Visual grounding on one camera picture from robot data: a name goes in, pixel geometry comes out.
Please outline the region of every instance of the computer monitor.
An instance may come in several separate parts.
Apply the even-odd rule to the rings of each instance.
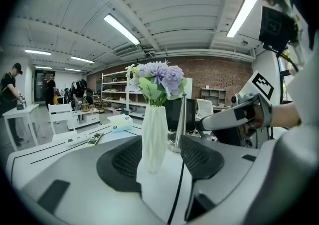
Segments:
[[[166,109],[168,129],[176,131],[179,121],[181,99],[166,100],[163,106]],[[190,132],[195,130],[195,100],[187,99],[186,110],[186,132]]]

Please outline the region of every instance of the fluorescent light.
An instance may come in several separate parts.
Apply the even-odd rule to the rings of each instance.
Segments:
[[[78,57],[74,57],[74,56],[71,56],[71,59],[80,60],[80,61],[84,61],[84,62],[88,62],[88,63],[94,63],[94,61],[86,60],[86,59],[82,59],[82,58],[78,58]]]
[[[42,54],[42,55],[51,55],[50,52],[41,52],[41,51],[34,51],[34,50],[25,50],[26,53],[33,53],[33,54]]]
[[[125,35],[135,45],[140,44],[136,37],[134,37],[118,20],[116,20],[112,15],[108,14],[104,21],[116,28],[121,34]]]
[[[41,66],[35,66],[35,68],[52,69],[51,67],[41,67]]]
[[[247,16],[249,15],[250,11],[253,9],[257,0],[245,0],[242,4],[239,14],[233,24],[230,27],[230,30],[227,33],[227,37],[234,37],[237,31],[240,29],[241,25],[243,25],[244,21],[246,20]]]
[[[81,70],[78,70],[78,69],[72,69],[72,68],[65,68],[65,70],[70,70],[70,71],[81,72]]]

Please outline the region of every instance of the metal pole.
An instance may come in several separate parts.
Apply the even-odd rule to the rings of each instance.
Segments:
[[[180,153],[180,141],[181,136],[186,134],[186,94],[183,94],[181,99],[180,113],[179,113],[179,121],[177,125],[175,142],[171,140],[168,141],[168,148],[171,151]]]

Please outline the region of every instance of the ceiling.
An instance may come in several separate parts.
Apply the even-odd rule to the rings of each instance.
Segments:
[[[226,37],[243,0],[20,0],[1,45],[51,51],[34,65],[88,74],[150,57],[205,55],[253,61],[261,42],[258,1],[234,38]],[[134,46],[103,18],[111,13],[141,42]],[[70,59],[71,55],[94,64]]]

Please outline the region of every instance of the stainless steel base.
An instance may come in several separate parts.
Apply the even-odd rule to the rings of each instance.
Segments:
[[[175,143],[172,142],[171,140],[167,141],[167,148],[173,152],[180,153],[180,148],[175,146]]]

